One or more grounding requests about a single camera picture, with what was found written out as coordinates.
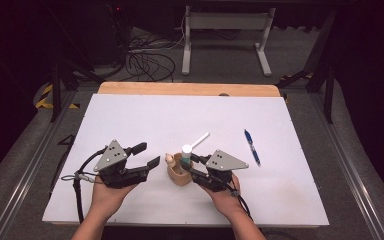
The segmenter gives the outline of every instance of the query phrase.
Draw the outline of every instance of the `white table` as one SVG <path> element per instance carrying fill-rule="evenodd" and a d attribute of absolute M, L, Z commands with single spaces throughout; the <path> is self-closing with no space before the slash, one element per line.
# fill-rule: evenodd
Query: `white table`
<path fill-rule="evenodd" d="M 244 136 L 252 135 L 261 159 L 255 163 Z M 146 226 L 229 226 L 209 196 L 195 183 L 171 182 L 165 153 L 176 153 L 205 132 L 210 136 L 194 149 L 198 155 L 221 149 L 247 163 L 235 170 L 242 196 L 258 226 L 317 227 L 328 219 L 281 97 L 218 97 L 182 95 L 95 94 L 76 141 L 61 171 L 72 175 L 97 150 L 117 139 L 122 147 L 147 142 L 148 149 L 131 156 L 127 168 L 144 166 L 161 156 L 148 180 L 132 191 L 109 224 Z M 99 157 L 85 169 L 93 172 Z M 205 171 L 203 165 L 195 165 Z M 92 184 L 82 182 L 83 210 L 90 206 Z M 72 182 L 59 180 L 43 221 L 78 223 Z"/>

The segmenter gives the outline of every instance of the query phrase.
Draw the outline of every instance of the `metal stand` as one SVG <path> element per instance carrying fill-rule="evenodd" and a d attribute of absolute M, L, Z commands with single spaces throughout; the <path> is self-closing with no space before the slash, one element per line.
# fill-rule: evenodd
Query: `metal stand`
<path fill-rule="evenodd" d="M 336 9 L 332 10 L 323 24 L 320 30 L 319 36 L 314 43 L 310 56 L 305 63 L 304 69 L 290 77 L 283 77 L 285 80 L 276 84 L 279 89 L 288 86 L 289 84 L 307 76 L 309 73 L 313 73 L 310 81 L 308 82 L 306 89 L 308 92 L 316 93 L 322 87 L 324 81 L 326 82 L 326 93 L 324 103 L 324 113 L 329 123 L 332 122 L 331 110 L 332 110 L 332 97 L 333 97 L 333 84 L 334 84 L 334 70 L 332 64 L 332 56 L 326 54 L 326 42 L 329 37 L 330 29 L 335 20 Z"/>
<path fill-rule="evenodd" d="M 273 22 L 275 8 L 269 13 L 198 13 L 191 12 L 191 7 L 186 6 L 185 13 L 185 47 L 183 51 L 182 74 L 188 75 L 191 59 L 191 29 L 247 29 L 264 30 L 263 37 L 255 44 L 261 68 L 265 76 L 271 76 L 271 70 L 264 53 L 270 27 Z"/>
<path fill-rule="evenodd" d="M 54 107 L 53 107 L 51 122 L 54 122 L 61 112 L 60 82 L 61 81 L 63 82 L 65 88 L 68 91 L 76 91 L 77 87 L 79 86 L 76 80 L 76 77 L 73 74 L 73 72 L 75 71 L 99 84 L 105 82 L 105 79 L 102 79 L 96 76 L 95 74 L 83 69 L 82 67 L 78 66 L 73 62 L 70 62 L 67 60 L 57 61 L 52 67 L 52 85 L 53 85 L 52 96 L 53 96 Z"/>

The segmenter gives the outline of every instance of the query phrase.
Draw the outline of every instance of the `blue pen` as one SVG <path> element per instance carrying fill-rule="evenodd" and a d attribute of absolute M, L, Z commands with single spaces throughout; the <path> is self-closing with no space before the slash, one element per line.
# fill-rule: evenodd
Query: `blue pen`
<path fill-rule="evenodd" d="M 246 140 L 248 141 L 249 147 L 251 148 L 252 155 L 254 155 L 254 159 L 257 162 L 258 166 L 260 166 L 260 158 L 258 158 L 258 154 L 255 151 L 254 144 L 252 142 L 251 134 L 245 129 L 245 137 Z"/>

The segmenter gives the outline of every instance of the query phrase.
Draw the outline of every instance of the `metal leg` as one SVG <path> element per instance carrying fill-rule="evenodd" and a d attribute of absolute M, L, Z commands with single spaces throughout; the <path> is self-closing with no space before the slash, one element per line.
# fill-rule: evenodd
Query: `metal leg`
<path fill-rule="evenodd" d="M 52 67 L 52 118 L 51 122 L 54 122 L 57 119 L 58 115 L 61 112 L 61 84 L 60 84 L 60 76 L 61 76 L 61 65 L 60 63 L 55 63 Z"/>
<path fill-rule="evenodd" d="M 255 50 L 258 54 L 258 59 L 260 59 L 261 68 L 263 69 L 264 76 L 270 77 L 272 75 L 272 72 L 269 67 L 269 63 L 267 61 L 266 54 L 264 53 L 264 47 L 266 46 L 267 39 L 269 37 L 270 28 L 273 22 L 274 18 L 274 12 L 276 11 L 275 8 L 270 8 L 269 14 L 268 14 L 268 20 L 266 21 L 266 26 L 264 28 L 264 34 L 263 38 L 261 39 L 260 43 L 255 44 Z"/>
<path fill-rule="evenodd" d="M 329 73 L 326 81 L 326 92 L 324 102 L 324 114 L 328 123 L 332 124 L 332 98 L 334 85 L 335 71 L 332 66 L 329 66 Z"/>
<path fill-rule="evenodd" d="M 186 6 L 185 12 L 185 48 L 183 50 L 182 74 L 188 75 L 191 64 L 191 28 L 190 28 L 190 6 Z"/>

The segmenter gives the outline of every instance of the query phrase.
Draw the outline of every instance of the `cable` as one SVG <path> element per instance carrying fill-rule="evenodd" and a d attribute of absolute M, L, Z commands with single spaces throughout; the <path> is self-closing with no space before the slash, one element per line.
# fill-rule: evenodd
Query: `cable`
<path fill-rule="evenodd" d="M 81 192 L 80 181 L 86 180 L 86 181 L 89 181 L 91 183 L 95 183 L 95 181 L 93 179 L 85 176 L 85 173 L 83 172 L 83 170 L 87 166 L 87 164 L 90 163 L 90 161 L 92 161 L 96 156 L 103 154 L 106 149 L 107 149 L 107 146 L 105 146 L 102 150 L 97 151 L 92 156 L 90 156 L 82 164 L 82 166 L 79 168 L 79 170 L 77 170 L 74 173 L 74 176 L 73 175 L 67 175 L 67 176 L 61 177 L 61 180 L 63 180 L 63 181 L 73 180 L 73 188 L 74 188 L 74 192 L 76 193 L 77 215 L 79 216 L 79 222 L 80 223 L 82 223 L 84 221 L 83 209 L 82 209 L 82 192 Z"/>

